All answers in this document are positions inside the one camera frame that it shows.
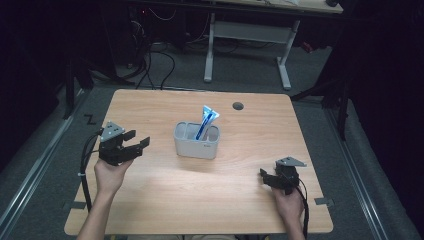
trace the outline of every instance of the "cable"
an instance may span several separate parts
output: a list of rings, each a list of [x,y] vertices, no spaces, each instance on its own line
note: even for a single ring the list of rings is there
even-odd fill
[[[166,79],[168,79],[168,77],[172,74],[172,72],[175,69],[175,60],[174,60],[173,57],[171,57],[170,55],[163,53],[163,52],[152,52],[152,53],[158,53],[158,54],[165,55],[172,60],[172,69],[171,69],[171,71],[169,71],[168,75],[166,75],[166,77],[162,80],[162,83],[160,84],[160,90],[163,90],[163,85],[165,84]]]
[[[174,13],[172,14],[171,17],[169,17],[169,18],[162,18],[162,17],[159,17],[151,8],[149,8],[149,10],[150,10],[150,12],[153,13],[153,15],[155,15],[155,17],[159,18],[162,21],[169,21],[169,20],[173,19],[175,17],[175,13],[177,12],[177,10],[174,10]]]
[[[97,136],[98,136],[98,134],[92,135],[85,142],[84,149],[83,149],[82,154],[81,154],[80,172],[78,174],[78,176],[81,178],[81,185],[82,185],[82,189],[83,189],[83,192],[84,192],[84,197],[85,197],[85,202],[87,204],[88,212],[90,212],[90,210],[91,210],[92,203],[91,203],[90,191],[88,189],[87,176],[86,176],[85,170],[87,169],[88,159],[90,158],[91,153],[94,152],[94,151],[92,151],[92,149],[94,148],[95,142],[93,142],[92,145],[90,146],[89,149],[91,149],[91,150],[89,152],[87,152],[87,148],[88,148],[88,145],[90,144],[90,142],[93,141],[93,139],[95,140]]]
[[[209,18],[210,18],[210,16],[211,16],[211,14],[209,13],[209,14],[208,14],[208,17],[206,18],[206,23],[205,23],[205,26],[203,27],[203,31],[202,31],[202,33],[199,35],[199,37],[197,37],[197,38],[196,38],[195,40],[193,40],[193,41],[187,42],[186,44],[195,43],[195,42],[197,42],[197,41],[202,41],[202,40],[204,40],[204,39],[207,39],[207,37],[205,37],[205,38],[202,38],[202,37],[203,37],[203,35],[205,34],[206,29],[207,29],[207,27],[208,27],[208,23],[209,23]]]
[[[147,78],[149,79],[149,82],[150,82],[150,85],[152,86],[152,90],[155,90],[156,89],[156,87],[155,87],[155,85],[153,84],[153,81],[152,81],[152,79],[150,78],[150,68],[151,68],[151,66],[152,66],[152,53],[157,53],[157,54],[162,54],[162,55],[165,55],[165,56],[167,56],[169,59],[171,59],[171,61],[172,61],[172,69],[169,71],[169,73],[165,76],[165,78],[162,80],[162,82],[161,82],[161,84],[160,84],[160,90],[163,90],[163,88],[164,88],[164,84],[165,84],[165,81],[169,78],[169,76],[174,72],[174,69],[175,69],[175,60],[174,60],[174,58],[172,57],[172,56],[170,56],[169,54],[166,54],[166,53],[163,53],[163,52],[159,52],[159,51],[151,51],[151,46],[150,46],[150,48],[149,48],[149,52],[148,52],[148,54],[149,54],[149,66],[148,66],[148,68],[147,68],[147,70],[146,70],[146,73],[141,77],[141,79],[140,79],[140,81],[138,82],[138,84],[137,84],[137,87],[136,87],[136,89],[138,89],[139,87],[140,87],[140,85],[141,85],[141,83],[142,83],[142,81],[144,80],[144,78],[147,76]]]

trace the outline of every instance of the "wrist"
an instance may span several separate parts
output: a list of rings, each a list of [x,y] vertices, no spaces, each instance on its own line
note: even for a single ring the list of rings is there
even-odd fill
[[[107,191],[98,191],[96,195],[96,202],[112,202],[115,197],[115,193]]]
[[[302,223],[299,219],[283,219],[283,222],[288,232],[303,232]]]

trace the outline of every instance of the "black cable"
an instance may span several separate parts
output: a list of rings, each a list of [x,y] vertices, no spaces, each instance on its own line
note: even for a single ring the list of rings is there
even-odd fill
[[[140,87],[141,83],[143,82],[144,78],[149,75],[150,66],[152,65],[152,56],[151,56],[151,53],[150,53],[151,52],[151,47],[152,46],[150,45],[150,47],[149,47],[149,49],[147,51],[147,54],[149,55],[149,66],[146,69],[146,73],[140,78],[140,81],[138,82],[138,84],[135,87],[135,89],[138,89]],[[150,76],[149,76],[149,80],[150,80],[150,85],[152,86],[152,90],[153,90],[155,86],[154,86],[153,82],[151,81]]]
[[[81,154],[80,172],[78,174],[81,178],[81,185],[82,185],[82,189],[83,189],[83,192],[84,192],[85,202],[87,204],[87,210],[89,212],[91,210],[92,203],[91,203],[90,191],[88,189],[86,169],[87,169],[87,165],[88,165],[88,159],[90,158],[91,153],[95,152],[95,151],[92,151],[92,149],[94,148],[95,142],[93,142],[91,144],[90,148],[88,148],[88,147],[90,145],[90,142],[93,141],[93,139],[95,140],[98,135],[99,134],[90,136],[87,139],[87,141],[85,142],[84,149],[83,149],[82,154]]]
[[[165,56],[169,57],[172,60],[172,69],[171,69],[171,71],[169,71],[168,75],[166,75],[166,77],[162,80],[162,82],[160,84],[160,90],[163,90],[163,85],[165,84],[166,79],[168,79],[168,77],[172,74],[172,72],[174,72],[174,69],[175,69],[175,60],[174,60],[174,58],[171,55],[168,55],[168,54],[163,53],[163,52],[156,52],[156,51],[154,51],[152,53],[158,53],[158,54],[165,55]]]
[[[299,181],[302,183],[303,188],[305,188],[305,195],[303,195],[302,191],[296,187],[296,190],[299,192],[300,196],[302,197],[303,201],[303,207],[305,208],[305,217],[303,218],[303,236],[305,236],[305,239],[308,237],[308,224],[309,224],[309,205],[308,205],[308,192],[306,191],[306,186],[303,183],[301,179]]]

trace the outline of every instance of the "blue toothpaste tube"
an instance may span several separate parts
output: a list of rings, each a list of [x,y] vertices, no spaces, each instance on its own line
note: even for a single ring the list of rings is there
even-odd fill
[[[200,125],[199,131],[196,134],[196,140],[202,140],[211,126],[213,120],[219,117],[219,113],[215,112],[212,108],[208,106],[203,106],[203,120]]]

